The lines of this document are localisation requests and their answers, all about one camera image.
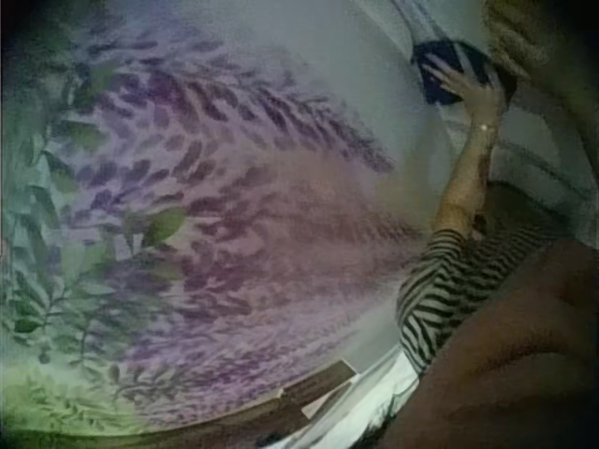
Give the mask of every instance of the wisteria mural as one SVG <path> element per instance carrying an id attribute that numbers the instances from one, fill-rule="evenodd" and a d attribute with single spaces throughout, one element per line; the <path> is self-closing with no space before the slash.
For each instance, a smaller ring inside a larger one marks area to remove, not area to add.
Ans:
<path id="1" fill-rule="evenodd" d="M 231 413 L 331 362 L 421 244 L 378 205 L 384 149 L 297 55 L 138 3 L 45 11 L 3 62 L 9 427 Z"/>

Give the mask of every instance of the person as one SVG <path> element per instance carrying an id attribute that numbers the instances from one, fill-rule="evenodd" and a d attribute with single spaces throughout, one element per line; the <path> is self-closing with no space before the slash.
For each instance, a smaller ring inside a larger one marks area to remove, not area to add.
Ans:
<path id="1" fill-rule="evenodd" d="M 522 26 L 517 9 L 504 7 L 511 3 L 495 11 L 501 51 L 571 113 L 597 180 L 592 67 L 547 26 L 554 22 Z M 464 73 L 434 56 L 428 68 L 463 99 L 472 125 L 398 299 L 402 348 L 419 385 L 397 416 L 390 408 L 352 447 L 599 447 L 597 252 L 522 193 L 488 185 L 504 93 L 490 68 L 483 85 L 461 61 Z M 510 210 L 497 206 L 502 198 Z M 518 205 L 525 211 L 512 213 Z M 477 239 L 481 214 L 488 229 Z"/>

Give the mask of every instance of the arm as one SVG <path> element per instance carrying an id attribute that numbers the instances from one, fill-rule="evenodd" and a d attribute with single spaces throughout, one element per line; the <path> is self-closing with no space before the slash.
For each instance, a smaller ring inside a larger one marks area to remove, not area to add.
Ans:
<path id="1" fill-rule="evenodd" d="M 474 75 L 461 74 L 434 56 L 430 60 L 438 68 L 427 66 L 427 70 L 444 89 L 462 97 L 472 118 L 468 140 L 443 193 L 434 231 L 452 229 L 468 239 L 476 213 L 485 203 L 491 152 L 505 110 L 504 91 L 491 70 L 491 84 L 483 86 Z M 463 55 L 461 63 L 467 73 L 473 73 Z"/>
<path id="2" fill-rule="evenodd" d="M 574 119 L 599 187 L 599 84 L 591 48 L 561 17 L 554 2 L 493 0 L 493 53 L 520 78 L 553 95 Z"/>
<path id="3" fill-rule="evenodd" d="M 443 193 L 435 232 L 453 229 L 466 238 L 470 237 L 475 215 L 485 202 L 490 156 L 496 136 L 496 129 L 483 130 L 472 125 L 466 146 Z"/>

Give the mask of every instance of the black and white striped shirt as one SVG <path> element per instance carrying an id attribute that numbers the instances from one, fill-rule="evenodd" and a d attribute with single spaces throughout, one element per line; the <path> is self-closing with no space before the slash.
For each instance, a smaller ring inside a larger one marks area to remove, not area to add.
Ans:
<path id="1" fill-rule="evenodd" d="M 418 376 L 527 255 L 558 237 L 558 230 L 540 226 L 504 230 L 477 243 L 452 230 L 436 232 L 403 284 L 396 309 L 402 348 Z"/>

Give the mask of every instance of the blue cloth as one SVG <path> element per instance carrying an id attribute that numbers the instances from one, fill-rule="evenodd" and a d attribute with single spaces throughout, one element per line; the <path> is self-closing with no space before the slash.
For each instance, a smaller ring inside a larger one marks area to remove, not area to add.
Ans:
<path id="1" fill-rule="evenodd" d="M 509 103 L 514 92 L 517 88 L 516 77 L 509 74 L 500 66 L 494 64 L 491 59 L 482 51 L 474 48 L 463 42 L 453 41 L 449 39 L 435 40 L 430 42 L 423 42 L 414 46 L 414 55 L 412 62 L 417 64 L 422 79 L 424 81 L 424 93 L 426 96 L 427 103 L 430 105 L 440 104 L 442 106 L 452 105 L 458 103 L 461 99 L 449 93 L 448 91 L 441 88 L 439 82 L 429 72 L 424 70 L 423 65 L 434 65 L 432 64 L 427 55 L 434 54 L 439 58 L 446 61 L 454 69 L 463 73 L 463 67 L 460 64 L 460 59 L 456 51 L 457 46 L 461 46 L 464 50 L 464 54 L 470 61 L 470 64 L 476 74 L 476 77 L 481 83 L 488 83 L 489 77 L 485 72 L 485 64 L 489 64 L 497 70 L 499 80 L 505 89 L 506 100 Z"/>

